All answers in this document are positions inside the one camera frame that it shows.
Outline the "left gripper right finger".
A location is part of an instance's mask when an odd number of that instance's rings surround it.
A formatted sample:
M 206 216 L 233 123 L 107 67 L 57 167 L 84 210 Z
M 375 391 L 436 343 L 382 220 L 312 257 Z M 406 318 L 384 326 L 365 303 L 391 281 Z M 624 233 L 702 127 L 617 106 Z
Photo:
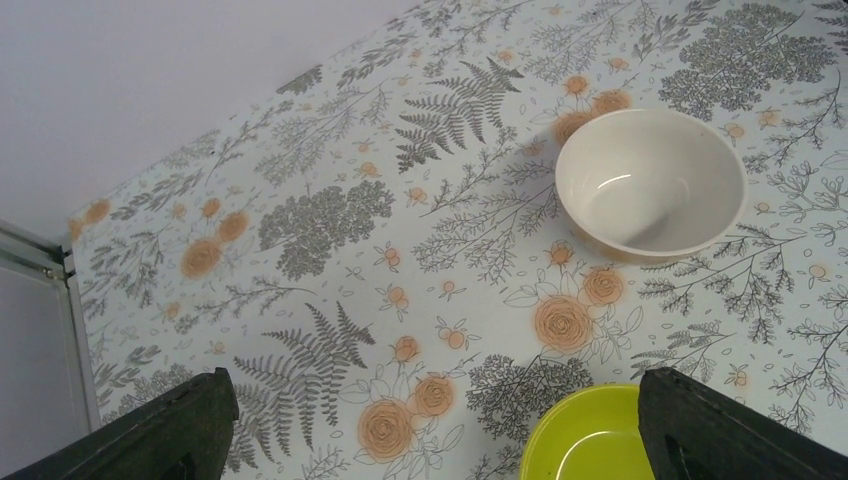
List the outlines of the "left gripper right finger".
M 847 457 L 670 367 L 643 374 L 638 428 L 656 479 L 845 479 Z

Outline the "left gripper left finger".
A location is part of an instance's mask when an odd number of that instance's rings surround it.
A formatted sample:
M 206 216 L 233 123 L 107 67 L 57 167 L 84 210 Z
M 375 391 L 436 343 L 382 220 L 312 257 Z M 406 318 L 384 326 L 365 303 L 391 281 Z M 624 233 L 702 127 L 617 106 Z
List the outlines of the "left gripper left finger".
M 219 479 L 239 418 L 228 371 L 198 374 L 9 479 Z

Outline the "yellow-green bowl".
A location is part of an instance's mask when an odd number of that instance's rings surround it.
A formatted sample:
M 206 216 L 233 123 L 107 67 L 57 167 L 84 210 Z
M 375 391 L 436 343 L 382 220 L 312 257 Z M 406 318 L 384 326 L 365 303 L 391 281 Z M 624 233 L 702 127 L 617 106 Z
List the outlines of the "yellow-green bowl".
M 549 409 L 527 441 L 521 480 L 652 479 L 638 419 L 639 387 L 607 384 Z

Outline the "beige patterned bowl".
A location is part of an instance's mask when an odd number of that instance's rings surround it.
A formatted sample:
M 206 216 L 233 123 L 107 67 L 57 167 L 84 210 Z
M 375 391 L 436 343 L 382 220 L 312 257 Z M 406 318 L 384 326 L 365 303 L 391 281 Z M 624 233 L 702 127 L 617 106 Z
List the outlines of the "beige patterned bowl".
M 626 109 L 579 127 L 555 165 L 573 232 L 610 260 L 660 264 L 716 244 L 741 219 L 741 157 L 712 126 L 670 109 Z

